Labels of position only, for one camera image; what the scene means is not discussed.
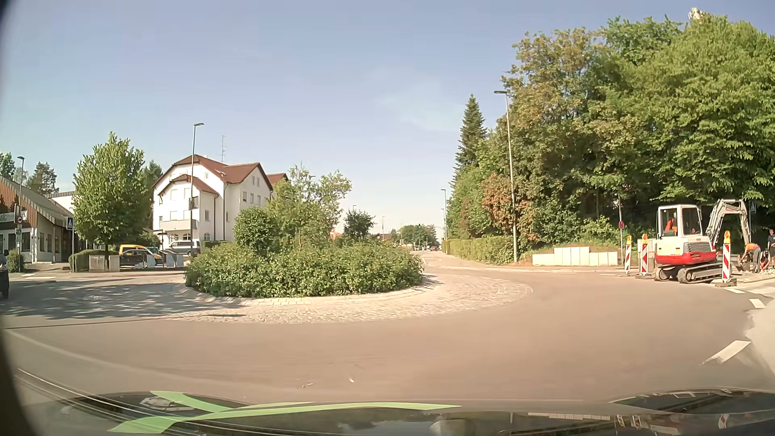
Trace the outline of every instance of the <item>car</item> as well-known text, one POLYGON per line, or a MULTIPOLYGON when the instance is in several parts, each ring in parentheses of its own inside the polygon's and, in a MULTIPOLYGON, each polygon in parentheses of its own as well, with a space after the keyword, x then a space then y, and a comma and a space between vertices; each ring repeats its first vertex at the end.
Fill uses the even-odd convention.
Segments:
POLYGON ((172 251, 173 253, 186 254, 190 258, 199 254, 202 247, 198 240, 176 240, 170 244, 170 247, 167 250, 172 251))

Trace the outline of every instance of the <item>road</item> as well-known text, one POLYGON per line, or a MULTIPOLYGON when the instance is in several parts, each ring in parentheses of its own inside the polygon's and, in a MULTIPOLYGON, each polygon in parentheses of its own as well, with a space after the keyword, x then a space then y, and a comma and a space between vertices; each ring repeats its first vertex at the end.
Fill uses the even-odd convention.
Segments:
POLYGON ((751 292, 423 256, 434 284, 401 299, 214 308, 175 294, 179 275, 38 273, 15 280, 0 310, 16 368, 92 393, 259 403, 775 389, 746 337, 751 292))

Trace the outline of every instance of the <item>excavator cab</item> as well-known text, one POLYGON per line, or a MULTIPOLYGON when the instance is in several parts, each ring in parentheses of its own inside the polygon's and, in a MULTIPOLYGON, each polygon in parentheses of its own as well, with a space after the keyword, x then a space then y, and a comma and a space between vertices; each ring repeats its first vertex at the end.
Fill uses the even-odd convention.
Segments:
POLYGON ((661 206, 657 215, 657 238, 702 235, 700 208, 693 204, 661 206))

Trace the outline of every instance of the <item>red roof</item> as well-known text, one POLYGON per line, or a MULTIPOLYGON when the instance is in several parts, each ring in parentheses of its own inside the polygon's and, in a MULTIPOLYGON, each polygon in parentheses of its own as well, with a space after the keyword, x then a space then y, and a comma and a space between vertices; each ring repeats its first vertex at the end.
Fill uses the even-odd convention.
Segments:
MULTIPOLYGON (((173 178, 172 180, 170 180, 170 183, 168 183, 167 186, 175 182, 183 182, 183 181, 191 183, 191 176, 188 174, 178 175, 176 178, 173 178)), ((208 185, 207 183, 204 183, 199 177, 194 177, 194 186, 196 186, 196 189, 199 189, 202 192, 210 192, 212 194, 218 195, 218 191, 211 188, 210 185, 208 185)))
POLYGON ((284 172, 277 172, 277 173, 274 173, 274 174, 267 174, 267 178, 269 179, 269 182, 272 184, 273 187, 277 184, 277 182, 279 182, 282 179, 288 180, 288 176, 285 175, 284 172))
MULTIPOLYGON (((250 175, 253 170, 258 167, 261 175, 263 176, 264 181, 269 185, 269 189, 272 189, 272 183, 270 183, 269 179, 267 178, 267 173, 264 172, 264 169, 261 167, 261 164, 258 162, 253 162, 252 164, 236 164, 236 165, 227 165, 222 162, 213 161, 212 159, 208 159, 204 156, 200 156, 198 154, 194 155, 194 163, 198 163, 201 166, 207 168, 212 172, 212 174, 216 175, 218 178, 220 178, 222 181, 226 183, 242 183, 243 180, 245 180, 245 177, 250 175)), ((170 169, 168 169, 164 174, 159 177, 159 180, 164 178, 170 170, 178 165, 190 165, 191 164, 191 156, 184 157, 183 159, 180 159, 179 161, 173 163, 170 166, 170 169)))

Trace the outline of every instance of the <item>building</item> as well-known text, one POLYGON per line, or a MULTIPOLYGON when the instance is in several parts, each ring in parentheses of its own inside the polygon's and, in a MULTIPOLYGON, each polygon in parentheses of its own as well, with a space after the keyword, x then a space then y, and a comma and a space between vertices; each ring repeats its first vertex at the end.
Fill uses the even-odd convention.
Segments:
POLYGON ((19 183, 0 177, 0 247, 13 250, 21 245, 25 261, 61 262, 72 252, 73 234, 67 218, 73 214, 56 202, 19 183), (14 205, 22 207, 21 234, 14 222, 14 205))
POLYGON ((239 211, 264 207, 272 196, 272 183, 258 162, 227 165, 198 154, 193 161, 193 174, 191 156, 185 157, 153 186, 153 232, 162 247, 176 240, 234 240, 239 211))

